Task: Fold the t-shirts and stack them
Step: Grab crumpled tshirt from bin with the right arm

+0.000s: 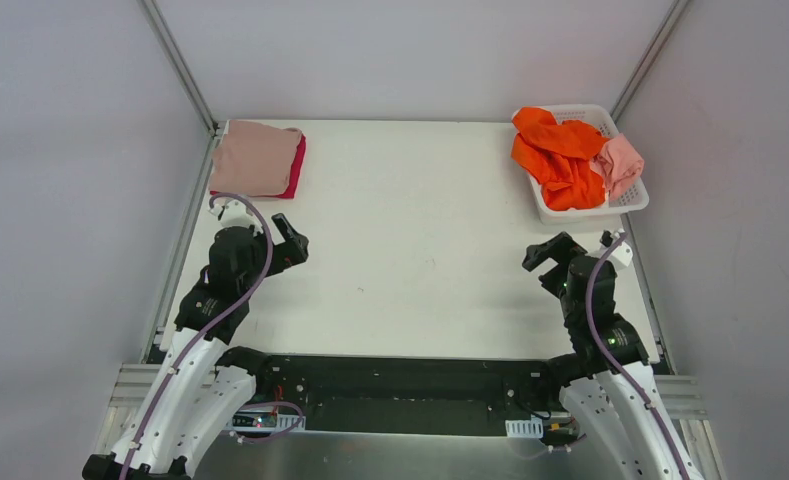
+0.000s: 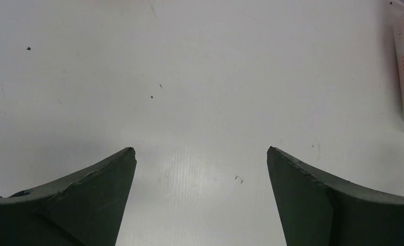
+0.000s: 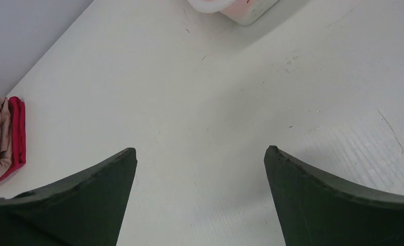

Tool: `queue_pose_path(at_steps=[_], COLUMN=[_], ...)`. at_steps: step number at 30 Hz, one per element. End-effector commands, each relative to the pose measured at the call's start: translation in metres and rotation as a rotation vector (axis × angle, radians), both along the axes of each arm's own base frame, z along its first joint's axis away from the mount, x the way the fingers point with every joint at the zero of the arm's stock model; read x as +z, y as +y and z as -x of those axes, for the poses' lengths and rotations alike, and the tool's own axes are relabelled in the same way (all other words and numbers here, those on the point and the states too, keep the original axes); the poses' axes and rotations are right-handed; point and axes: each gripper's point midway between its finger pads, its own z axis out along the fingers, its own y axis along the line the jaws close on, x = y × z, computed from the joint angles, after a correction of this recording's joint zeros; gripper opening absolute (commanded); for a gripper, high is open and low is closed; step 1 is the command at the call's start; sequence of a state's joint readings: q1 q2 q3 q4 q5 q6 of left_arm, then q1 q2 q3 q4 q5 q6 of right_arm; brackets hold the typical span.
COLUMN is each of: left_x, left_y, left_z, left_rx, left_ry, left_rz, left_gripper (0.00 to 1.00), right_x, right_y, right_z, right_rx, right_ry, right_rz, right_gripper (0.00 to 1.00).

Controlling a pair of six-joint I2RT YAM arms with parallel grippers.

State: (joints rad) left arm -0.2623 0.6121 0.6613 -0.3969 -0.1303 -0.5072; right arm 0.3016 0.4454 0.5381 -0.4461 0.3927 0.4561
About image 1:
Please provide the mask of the orange t-shirt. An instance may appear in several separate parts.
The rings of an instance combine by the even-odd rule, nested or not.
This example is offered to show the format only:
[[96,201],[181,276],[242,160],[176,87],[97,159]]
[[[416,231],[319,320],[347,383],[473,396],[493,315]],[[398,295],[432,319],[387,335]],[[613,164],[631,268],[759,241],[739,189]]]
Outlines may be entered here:
[[598,129],[580,120],[559,123],[538,107],[520,109],[512,123],[511,158],[536,180],[549,209],[587,210],[605,202],[604,180],[591,167],[607,143]]

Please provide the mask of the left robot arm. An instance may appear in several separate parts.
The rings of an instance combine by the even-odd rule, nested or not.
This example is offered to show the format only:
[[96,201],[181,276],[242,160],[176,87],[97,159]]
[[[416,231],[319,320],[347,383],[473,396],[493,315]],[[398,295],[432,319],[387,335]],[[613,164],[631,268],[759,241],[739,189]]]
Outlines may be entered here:
[[263,280],[308,258],[307,237],[281,213],[271,220],[258,226],[247,214],[222,213],[156,378],[110,452],[86,461],[83,478],[191,479],[234,414],[273,396],[268,355],[231,344]]

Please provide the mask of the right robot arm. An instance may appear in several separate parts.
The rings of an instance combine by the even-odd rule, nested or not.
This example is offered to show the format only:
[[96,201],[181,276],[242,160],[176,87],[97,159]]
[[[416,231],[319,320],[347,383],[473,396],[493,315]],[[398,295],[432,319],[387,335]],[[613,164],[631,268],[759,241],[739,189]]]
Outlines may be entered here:
[[539,400],[565,409],[594,447],[607,472],[621,479],[699,479],[702,474],[666,411],[649,355],[636,328],[617,310],[618,273],[634,252],[622,230],[604,231],[589,252],[570,234],[525,250],[522,266],[540,275],[557,298],[572,351],[545,364]]

